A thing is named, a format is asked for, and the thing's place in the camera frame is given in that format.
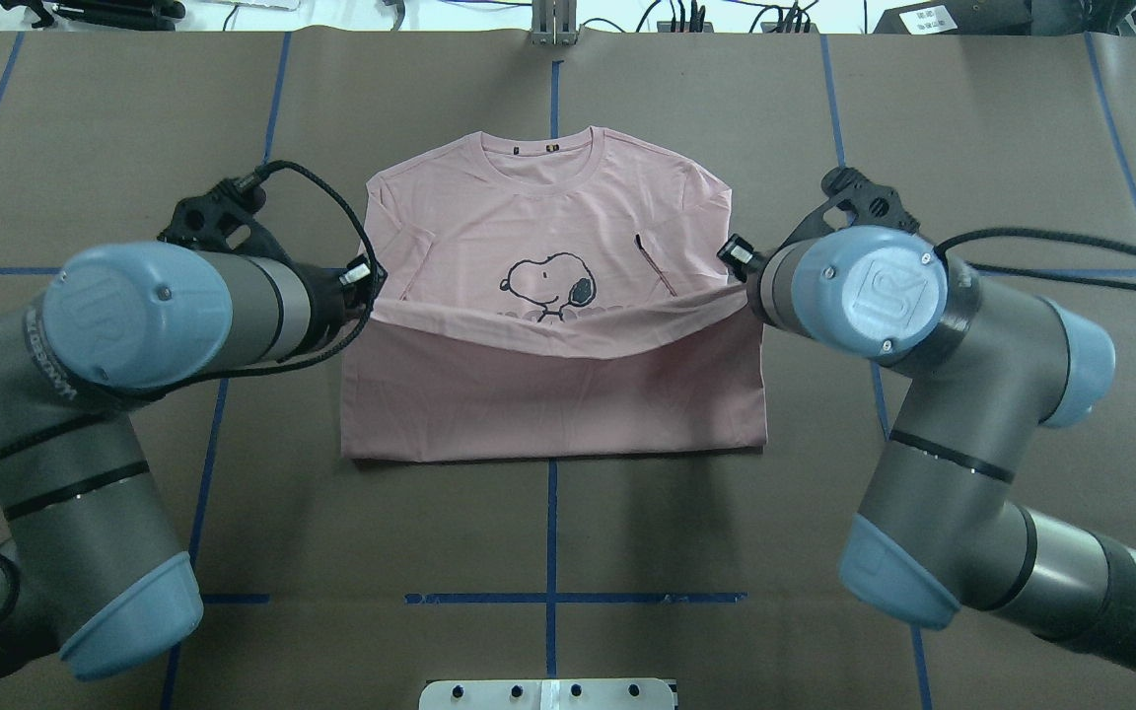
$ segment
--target snoopy graphic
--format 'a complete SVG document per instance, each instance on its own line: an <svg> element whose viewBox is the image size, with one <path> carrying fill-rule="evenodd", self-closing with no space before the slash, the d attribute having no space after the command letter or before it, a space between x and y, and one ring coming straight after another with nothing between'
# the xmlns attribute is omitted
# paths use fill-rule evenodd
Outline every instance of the snoopy graphic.
<svg viewBox="0 0 1136 710"><path fill-rule="evenodd" d="M515 262L506 272L506 278L499 284L502 291L542 307L537 316L541 324L546 316L565 319L568 306L580 309L594 300L594 275L586 268L586 261L576 254L560 251L542 261L524 259Z"/></svg>

